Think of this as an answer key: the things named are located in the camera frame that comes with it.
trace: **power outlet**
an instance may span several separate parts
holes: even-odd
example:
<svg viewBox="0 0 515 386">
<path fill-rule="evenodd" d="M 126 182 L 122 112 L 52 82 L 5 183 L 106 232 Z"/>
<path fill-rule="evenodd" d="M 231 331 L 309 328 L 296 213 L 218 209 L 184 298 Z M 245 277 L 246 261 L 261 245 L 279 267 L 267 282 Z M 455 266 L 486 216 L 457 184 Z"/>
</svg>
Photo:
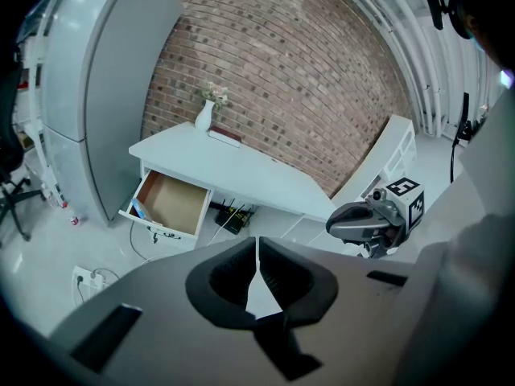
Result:
<svg viewBox="0 0 515 386">
<path fill-rule="evenodd" d="M 91 278 L 91 271 L 82 269 L 79 266 L 75 266 L 73 268 L 72 273 L 72 288 L 73 288 L 73 296 L 75 298 L 75 292 L 77 291 L 77 278 L 81 276 L 82 281 L 80 282 L 80 292 L 84 297 L 84 300 L 87 301 L 96 294 L 99 294 L 105 286 L 104 277 L 95 273 L 95 278 Z"/>
</svg>

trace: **light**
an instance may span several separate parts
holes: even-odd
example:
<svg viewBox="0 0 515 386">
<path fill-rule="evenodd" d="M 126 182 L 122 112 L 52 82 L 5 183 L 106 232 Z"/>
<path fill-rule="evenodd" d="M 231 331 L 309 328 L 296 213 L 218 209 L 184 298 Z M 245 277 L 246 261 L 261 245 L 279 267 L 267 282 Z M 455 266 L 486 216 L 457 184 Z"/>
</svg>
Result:
<svg viewBox="0 0 515 386">
<path fill-rule="evenodd" d="M 513 74 L 511 72 L 505 72 L 504 70 L 501 72 L 501 84 L 506 88 L 512 87 L 513 84 Z"/>
</svg>

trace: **vase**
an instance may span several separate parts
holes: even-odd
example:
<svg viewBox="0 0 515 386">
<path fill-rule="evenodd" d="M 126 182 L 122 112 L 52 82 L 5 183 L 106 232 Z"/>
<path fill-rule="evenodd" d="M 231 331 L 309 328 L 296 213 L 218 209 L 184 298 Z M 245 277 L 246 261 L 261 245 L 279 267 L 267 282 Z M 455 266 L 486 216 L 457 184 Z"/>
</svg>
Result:
<svg viewBox="0 0 515 386">
<path fill-rule="evenodd" d="M 195 119 L 195 127 L 198 130 L 207 132 L 208 129 L 211 127 L 212 107 L 214 105 L 214 101 L 206 100 L 204 108 Z"/>
</svg>

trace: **drawer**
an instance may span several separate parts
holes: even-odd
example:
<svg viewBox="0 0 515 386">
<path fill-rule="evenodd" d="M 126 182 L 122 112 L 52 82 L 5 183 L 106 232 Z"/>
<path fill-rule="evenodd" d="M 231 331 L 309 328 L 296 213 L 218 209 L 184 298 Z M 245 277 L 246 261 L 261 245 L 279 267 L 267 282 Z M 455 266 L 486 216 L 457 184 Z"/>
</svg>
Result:
<svg viewBox="0 0 515 386">
<path fill-rule="evenodd" d="M 152 220 L 160 224 L 140 219 L 132 202 L 119 214 L 145 225 L 157 237 L 176 240 L 173 245 L 195 248 L 212 191 L 150 170 L 134 197 L 145 205 Z"/>
</svg>

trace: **black chair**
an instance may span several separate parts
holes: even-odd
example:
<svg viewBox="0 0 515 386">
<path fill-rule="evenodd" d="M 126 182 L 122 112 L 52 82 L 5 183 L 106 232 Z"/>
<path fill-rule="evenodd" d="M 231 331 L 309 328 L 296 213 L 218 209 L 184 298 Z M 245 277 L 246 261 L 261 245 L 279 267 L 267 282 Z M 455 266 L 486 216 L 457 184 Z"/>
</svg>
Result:
<svg viewBox="0 0 515 386">
<path fill-rule="evenodd" d="M 22 179 L 18 184 L 13 183 L 10 173 L 18 169 L 23 163 L 23 148 L 18 140 L 12 124 L 14 101 L 16 99 L 16 88 L 19 84 L 22 67 L 19 63 L 11 63 L 7 70 L 0 72 L 0 187 L 3 197 L 0 198 L 0 224 L 6 217 L 7 212 L 11 212 L 16 228 L 25 241 L 31 239 L 31 235 L 22 230 L 19 219 L 16 216 L 15 205 L 23 200 L 34 196 L 40 196 L 44 200 L 41 191 L 27 191 L 20 193 L 24 184 L 30 185 L 30 179 Z M 6 189 L 6 183 L 14 186 L 10 193 Z"/>
</svg>

